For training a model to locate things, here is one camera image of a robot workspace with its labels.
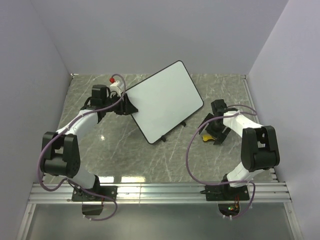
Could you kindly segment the yellow bone-shaped eraser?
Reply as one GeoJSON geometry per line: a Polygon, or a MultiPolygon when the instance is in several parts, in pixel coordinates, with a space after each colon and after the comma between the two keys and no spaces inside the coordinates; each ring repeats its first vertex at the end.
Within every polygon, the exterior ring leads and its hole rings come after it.
{"type": "Polygon", "coordinates": [[[214,141],[216,141],[216,138],[209,135],[209,134],[204,134],[204,135],[202,135],[202,141],[205,143],[206,142],[214,142],[214,141]]]}

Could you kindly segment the white whiteboard black frame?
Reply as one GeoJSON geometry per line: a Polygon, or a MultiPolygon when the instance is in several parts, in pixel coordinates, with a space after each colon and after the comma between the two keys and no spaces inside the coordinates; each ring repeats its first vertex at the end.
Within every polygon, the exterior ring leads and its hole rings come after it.
{"type": "Polygon", "coordinates": [[[138,109],[131,116],[149,144],[154,144],[204,106],[204,101],[181,60],[128,88],[138,109]]]}

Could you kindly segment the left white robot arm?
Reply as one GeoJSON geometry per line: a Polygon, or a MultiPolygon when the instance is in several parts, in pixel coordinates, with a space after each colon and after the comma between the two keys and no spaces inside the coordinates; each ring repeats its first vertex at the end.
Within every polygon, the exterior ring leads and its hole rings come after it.
{"type": "Polygon", "coordinates": [[[83,195],[89,201],[100,198],[98,176],[81,166],[79,140],[110,112],[120,116],[138,112],[129,100],[126,85],[120,81],[113,81],[110,86],[93,85],[91,96],[87,98],[76,117],[59,130],[48,131],[43,135],[37,164],[37,178],[40,184],[43,183],[44,174],[60,176],[83,190],[83,195]]]}

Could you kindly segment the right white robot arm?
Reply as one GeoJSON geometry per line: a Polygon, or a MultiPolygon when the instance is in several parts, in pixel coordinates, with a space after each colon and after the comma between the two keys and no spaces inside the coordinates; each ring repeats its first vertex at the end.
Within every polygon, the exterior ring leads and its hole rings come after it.
{"type": "Polygon", "coordinates": [[[247,182],[280,163],[276,130],[250,120],[247,113],[236,105],[227,106],[223,99],[214,100],[211,109],[203,120],[206,134],[202,140],[221,145],[231,131],[235,132],[241,137],[240,163],[223,176],[220,185],[206,185],[203,194],[208,201],[247,201],[247,182]]]}

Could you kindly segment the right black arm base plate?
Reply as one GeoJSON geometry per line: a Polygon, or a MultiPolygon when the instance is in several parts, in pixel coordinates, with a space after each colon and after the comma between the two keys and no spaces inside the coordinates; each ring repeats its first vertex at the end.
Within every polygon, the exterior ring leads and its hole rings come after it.
{"type": "Polygon", "coordinates": [[[226,185],[206,185],[200,194],[205,195],[206,201],[225,202],[225,201],[248,201],[250,199],[247,186],[231,187],[226,185]]]}

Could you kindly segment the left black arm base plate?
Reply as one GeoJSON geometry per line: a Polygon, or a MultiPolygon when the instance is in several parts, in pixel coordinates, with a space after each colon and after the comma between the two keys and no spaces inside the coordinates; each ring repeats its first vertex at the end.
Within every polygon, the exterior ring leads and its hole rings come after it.
{"type": "Polygon", "coordinates": [[[110,202],[111,200],[106,199],[109,197],[112,200],[115,200],[118,193],[118,187],[115,185],[102,185],[100,186],[97,194],[103,197],[95,196],[89,193],[84,192],[80,188],[75,188],[72,193],[71,201],[72,202],[110,202]]]}

